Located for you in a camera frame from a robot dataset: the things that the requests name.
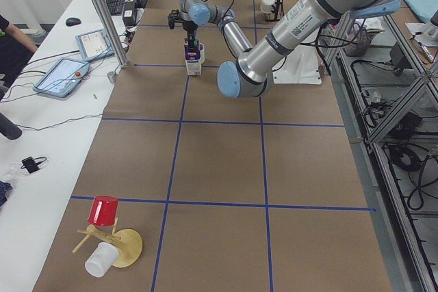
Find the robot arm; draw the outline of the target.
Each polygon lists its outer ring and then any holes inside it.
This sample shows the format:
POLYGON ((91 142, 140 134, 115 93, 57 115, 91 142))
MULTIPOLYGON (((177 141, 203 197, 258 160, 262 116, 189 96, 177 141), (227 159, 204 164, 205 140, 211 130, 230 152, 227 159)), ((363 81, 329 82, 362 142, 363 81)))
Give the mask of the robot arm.
POLYGON ((273 83, 272 68, 329 19, 348 12, 351 18, 372 18, 396 12, 401 0, 299 0, 284 17, 252 46, 232 11, 203 0, 179 0, 184 20, 196 25, 213 23, 228 42, 235 61, 220 65, 217 84, 229 98, 259 97, 273 83))

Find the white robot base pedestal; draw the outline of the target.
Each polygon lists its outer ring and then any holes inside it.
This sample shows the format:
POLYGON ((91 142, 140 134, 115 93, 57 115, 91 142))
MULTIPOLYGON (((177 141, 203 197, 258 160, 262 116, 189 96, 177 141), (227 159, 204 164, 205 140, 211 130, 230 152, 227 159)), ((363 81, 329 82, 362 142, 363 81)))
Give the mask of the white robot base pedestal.
POLYGON ((309 46, 297 46, 292 53, 276 64, 272 71, 275 84, 322 83, 316 50, 309 46))

